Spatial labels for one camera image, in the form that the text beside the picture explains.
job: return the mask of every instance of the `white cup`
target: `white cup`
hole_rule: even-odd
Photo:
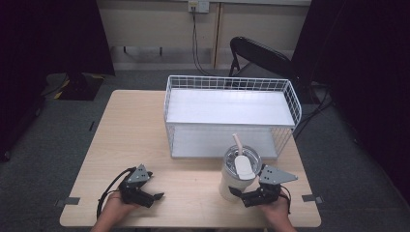
[[[255,176],[259,174],[262,168],[262,160],[259,155],[249,146],[243,146],[243,155],[249,158],[250,166]],[[220,179],[220,195],[227,201],[235,202],[239,197],[233,195],[229,187],[244,191],[250,186],[253,179],[241,180],[236,172],[235,158],[238,157],[238,146],[232,146],[228,149],[223,157],[222,177]]]

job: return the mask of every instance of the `wooden table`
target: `wooden table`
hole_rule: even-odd
[[[132,212],[119,226],[268,227],[259,209],[245,208],[241,201],[230,203],[221,198],[218,191],[221,159],[173,159],[170,156],[163,120],[164,95],[164,91],[117,90],[112,93],[70,194],[70,197],[80,197],[79,203],[65,206],[60,223],[68,227],[93,226],[98,199],[108,185],[125,169],[143,163],[154,175],[142,189],[151,194],[165,192],[165,195],[151,208]],[[302,195],[311,194],[311,189],[293,138],[278,160],[264,162],[299,177],[284,184],[292,194],[290,219],[293,225],[319,226],[321,219],[315,202],[302,199]],[[249,189],[257,186],[254,182]]]

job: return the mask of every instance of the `human hand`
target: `human hand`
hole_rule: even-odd
[[[140,206],[136,204],[124,203],[121,198],[121,192],[114,191],[108,195],[102,213],[91,231],[109,231],[112,226],[124,219],[131,211],[138,209],[139,207]]]
[[[288,213],[289,205],[285,198],[279,197],[277,201],[257,206],[265,215],[271,226],[276,232],[293,232],[296,229],[290,222]]]

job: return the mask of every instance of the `chair backrest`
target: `chair backrest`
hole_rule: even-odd
[[[269,72],[277,73],[291,81],[297,80],[291,61],[285,55],[264,44],[245,37],[235,37],[231,40],[230,47],[234,60],[229,75],[233,73],[234,67],[240,69],[237,57],[239,55]]]

